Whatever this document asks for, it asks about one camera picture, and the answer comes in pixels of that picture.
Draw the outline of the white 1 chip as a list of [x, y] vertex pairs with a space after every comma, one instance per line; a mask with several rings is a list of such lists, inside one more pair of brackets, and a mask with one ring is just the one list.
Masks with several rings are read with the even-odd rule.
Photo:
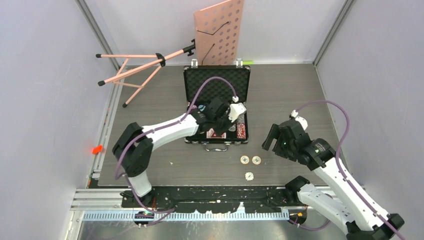
[[252, 172], [246, 172], [244, 176], [246, 181], [252, 181], [255, 178]]

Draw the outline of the yellow chip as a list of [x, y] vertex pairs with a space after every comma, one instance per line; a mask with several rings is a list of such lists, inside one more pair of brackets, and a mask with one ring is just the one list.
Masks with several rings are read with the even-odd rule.
[[241, 162], [243, 165], [246, 165], [246, 164], [248, 164], [248, 163], [250, 162], [250, 158], [249, 158], [248, 156], [246, 156], [246, 155], [242, 155], [242, 156], [240, 157], [240, 162]]

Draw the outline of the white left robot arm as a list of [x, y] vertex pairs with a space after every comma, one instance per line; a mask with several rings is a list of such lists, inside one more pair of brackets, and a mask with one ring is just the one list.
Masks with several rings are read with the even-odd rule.
[[221, 136], [246, 112], [243, 103], [231, 103], [216, 97], [203, 107], [190, 105], [187, 112], [174, 119], [155, 125], [140, 126], [130, 123], [112, 148], [118, 168], [124, 173], [134, 191], [134, 200], [141, 207], [153, 202], [152, 185], [147, 168], [152, 152], [178, 139], [213, 130]]

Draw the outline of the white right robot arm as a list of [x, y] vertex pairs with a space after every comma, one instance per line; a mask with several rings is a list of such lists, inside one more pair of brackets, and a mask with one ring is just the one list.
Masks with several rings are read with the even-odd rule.
[[312, 207], [335, 224], [348, 240], [389, 240], [399, 233], [405, 220], [388, 213], [358, 184], [324, 139], [310, 139], [302, 117], [272, 124], [261, 147], [275, 155], [298, 162], [320, 177], [337, 200], [323, 193], [303, 176], [285, 184], [285, 198], [291, 205]]

